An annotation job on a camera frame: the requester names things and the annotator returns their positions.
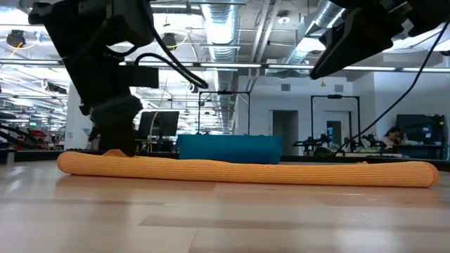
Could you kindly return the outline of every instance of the pipe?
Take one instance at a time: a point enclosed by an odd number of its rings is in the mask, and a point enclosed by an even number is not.
[[[289,56],[283,61],[283,64],[288,65],[299,65],[303,62],[303,60],[308,56],[308,51],[303,51],[300,46],[303,38],[314,29],[316,26],[319,29],[326,29],[336,22],[336,20],[341,16],[343,8],[334,4],[328,0],[321,0],[318,4],[316,14],[314,19],[311,22],[308,22],[306,18],[302,18],[299,24],[299,28],[296,33],[296,38],[300,40],[297,42],[297,46],[290,52]],[[280,78],[289,77],[292,71],[285,71],[280,73]]]
[[[208,44],[231,45],[237,40],[238,7],[228,4],[203,4],[201,6],[205,16],[206,37]],[[236,61],[235,47],[210,47],[210,57],[215,63],[232,63]],[[236,74],[227,71],[217,71],[217,90],[230,91],[232,82],[236,81]],[[230,96],[217,96],[220,109],[228,109]],[[229,126],[232,112],[221,112],[224,128]]]
[[[259,21],[258,28],[255,35],[255,40],[253,41],[252,50],[250,53],[250,62],[255,59],[256,50],[258,49],[259,40],[261,39],[262,29],[266,23],[267,12],[269,11],[270,0],[264,0],[264,5],[261,10],[261,20]]]
[[[264,37],[262,39],[262,45],[258,52],[257,63],[259,63],[264,55],[264,51],[266,50],[267,42],[270,37],[270,33],[272,31],[272,27],[274,26],[276,16],[278,15],[278,11],[280,10],[282,0],[276,0],[274,7],[272,8],[272,14],[270,17],[269,24],[267,25],[266,32],[264,33]]]

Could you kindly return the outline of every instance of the black metal frame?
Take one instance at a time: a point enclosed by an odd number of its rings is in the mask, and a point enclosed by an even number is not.
[[[199,91],[198,92],[198,127],[197,132],[200,133],[200,109],[202,107],[202,94],[217,94],[217,95],[233,95],[233,94],[246,94],[248,96],[248,125],[247,125],[247,134],[250,135],[250,92],[249,91]]]
[[[327,99],[342,99],[342,98],[355,98],[356,106],[358,108],[358,142],[361,143],[361,110],[359,106],[359,96],[341,96],[341,95],[313,95],[311,96],[311,137],[314,138],[314,98],[327,98]],[[349,132],[350,138],[352,138],[352,112],[349,112]]]

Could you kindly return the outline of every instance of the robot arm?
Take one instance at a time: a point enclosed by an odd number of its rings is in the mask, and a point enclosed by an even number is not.
[[[311,78],[325,77],[393,46],[391,38],[403,32],[407,19],[414,37],[433,30],[449,19],[448,0],[331,0],[346,8],[343,23],[330,28],[319,41],[326,50],[311,71]]]
[[[167,62],[189,82],[207,88],[205,81],[189,72],[167,50],[153,27],[153,16],[146,0],[63,0],[55,4],[34,3],[28,20],[44,24],[70,78],[82,99],[80,110],[90,115],[100,129],[108,149],[135,153],[132,121],[142,110],[130,86],[158,88],[158,69],[119,65],[124,57],[154,39],[171,58],[147,54]],[[134,46],[126,53],[109,49],[128,41]]]

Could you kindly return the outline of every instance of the doorway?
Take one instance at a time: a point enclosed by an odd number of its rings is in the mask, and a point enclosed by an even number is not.
[[[293,143],[298,141],[298,111],[274,110],[272,135],[283,139],[282,155],[298,155]]]
[[[331,148],[333,144],[338,146],[342,145],[342,124],[340,121],[327,121],[326,133],[331,139],[331,142],[328,144],[329,148]]]

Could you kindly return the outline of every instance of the blue bin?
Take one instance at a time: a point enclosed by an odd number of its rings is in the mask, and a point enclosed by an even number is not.
[[[180,159],[235,163],[278,164],[283,149],[280,136],[178,135]]]

